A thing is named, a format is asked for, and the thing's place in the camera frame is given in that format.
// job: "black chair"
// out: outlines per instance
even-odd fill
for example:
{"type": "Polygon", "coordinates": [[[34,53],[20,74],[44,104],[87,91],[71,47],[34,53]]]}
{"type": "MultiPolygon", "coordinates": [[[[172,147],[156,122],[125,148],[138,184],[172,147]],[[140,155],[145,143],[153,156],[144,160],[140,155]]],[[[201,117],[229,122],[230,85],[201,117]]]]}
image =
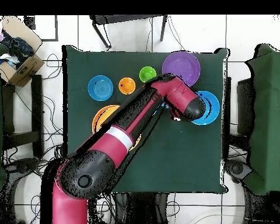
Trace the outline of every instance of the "black chair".
{"type": "Polygon", "coordinates": [[[165,25],[168,15],[89,15],[90,19],[92,20],[92,26],[95,29],[96,33],[99,35],[100,39],[106,46],[106,48],[111,48],[111,45],[108,45],[106,40],[104,39],[103,35],[101,34],[100,30],[97,28],[97,25],[105,25],[110,23],[117,23],[117,22],[126,22],[128,20],[138,20],[138,19],[145,19],[145,18],[154,18],[157,16],[163,16],[163,23],[162,23],[162,31],[160,41],[163,41],[164,38],[164,31],[165,25]]]}

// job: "floor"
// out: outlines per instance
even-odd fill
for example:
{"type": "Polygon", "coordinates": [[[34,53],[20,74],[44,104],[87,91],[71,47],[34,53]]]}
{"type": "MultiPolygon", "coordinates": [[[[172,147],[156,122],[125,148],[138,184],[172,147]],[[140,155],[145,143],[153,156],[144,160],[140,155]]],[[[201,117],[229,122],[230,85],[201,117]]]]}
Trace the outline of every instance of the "floor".
{"type": "MultiPolygon", "coordinates": [[[[92,28],[88,16],[57,16],[58,30],[55,29],[55,16],[36,16],[35,32],[44,41],[36,54],[45,61],[38,71],[43,78],[57,75],[61,66],[61,46],[73,45],[83,51],[106,51],[103,43],[92,28]]],[[[270,43],[280,50],[280,16],[277,15],[172,15],[171,20],[180,37],[183,47],[188,51],[212,53],[217,48],[230,49],[227,62],[227,74],[232,78],[231,120],[230,131],[236,133],[237,123],[237,82],[250,77],[250,71],[244,61],[252,58],[254,48],[260,43],[270,43]]],[[[166,25],[164,40],[160,42],[162,17],[153,19],[153,52],[171,52],[180,49],[174,39],[169,25],[166,25]]],[[[106,26],[111,51],[145,51],[151,25],[148,19],[124,23],[108,24],[106,26]]],[[[151,51],[151,34],[148,40],[148,51],[151,51]]],[[[19,97],[31,106],[30,85],[16,88],[19,97]]],[[[62,128],[62,73],[43,82],[43,93],[55,103],[54,123],[62,128]]],[[[31,130],[31,113],[15,95],[15,128],[16,132],[31,130]]],[[[44,102],[53,109],[53,103],[47,98],[44,102]]],[[[44,105],[44,140],[55,132],[50,121],[50,110],[44,105]]],[[[52,136],[55,144],[62,143],[62,135],[52,136]]],[[[44,143],[45,149],[52,146],[52,141],[44,143]]],[[[45,159],[54,156],[53,150],[45,159]]],[[[32,146],[23,145],[13,156],[14,159],[33,157],[32,146]]],[[[244,215],[244,196],[240,184],[235,184],[225,174],[224,185],[229,191],[223,195],[217,194],[170,194],[167,207],[169,224],[242,224],[244,215]]],[[[41,178],[31,174],[22,179],[16,190],[16,214],[26,224],[39,224],[39,197],[41,178]]],[[[104,219],[109,221],[108,212],[104,219]]]]}

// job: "orange plate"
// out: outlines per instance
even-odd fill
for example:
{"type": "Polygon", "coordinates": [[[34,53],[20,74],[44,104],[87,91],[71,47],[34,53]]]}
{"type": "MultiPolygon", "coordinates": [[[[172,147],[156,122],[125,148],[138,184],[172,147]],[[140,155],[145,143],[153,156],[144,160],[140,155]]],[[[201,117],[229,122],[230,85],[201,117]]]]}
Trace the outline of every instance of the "orange plate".
{"type": "MultiPolygon", "coordinates": [[[[105,122],[105,120],[110,115],[112,115],[118,108],[119,108],[119,105],[110,105],[110,106],[103,107],[101,110],[99,110],[92,121],[92,133],[95,133],[96,131],[98,131],[100,129],[100,127],[102,126],[102,124],[105,122]]],[[[136,140],[135,146],[131,147],[129,151],[131,151],[132,149],[134,149],[137,146],[140,139],[141,139],[141,135],[136,140]]]]}

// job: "purple plate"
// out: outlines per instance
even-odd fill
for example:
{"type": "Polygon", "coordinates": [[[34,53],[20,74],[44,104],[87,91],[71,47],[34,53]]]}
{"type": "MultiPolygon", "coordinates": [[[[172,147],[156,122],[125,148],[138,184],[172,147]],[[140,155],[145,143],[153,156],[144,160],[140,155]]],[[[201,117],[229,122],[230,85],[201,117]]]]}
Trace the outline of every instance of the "purple plate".
{"type": "Polygon", "coordinates": [[[162,73],[172,73],[179,76],[186,85],[192,86],[200,76],[200,64],[191,53],[178,51],[165,59],[162,73]]]}

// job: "blue bowl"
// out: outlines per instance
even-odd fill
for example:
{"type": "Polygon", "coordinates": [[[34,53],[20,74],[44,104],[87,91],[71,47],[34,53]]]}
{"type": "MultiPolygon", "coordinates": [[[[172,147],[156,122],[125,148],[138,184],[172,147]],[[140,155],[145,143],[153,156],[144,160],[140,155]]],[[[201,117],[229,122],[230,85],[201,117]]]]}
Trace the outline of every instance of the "blue bowl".
{"type": "Polygon", "coordinates": [[[219,100],[208,91],[198,91],[196,94],[204,101],[206,110],[201,118],[193,120],[192,123],[197,125],[207,125],[214,122],[220,112],[219,100]]]}
{"type": "Polygon", "coordinates": [[[95,76],[88,83],[88,94],[94,100],[103,102],[111,97],[113,93],[113,83],[106,76],[95,76]]]}

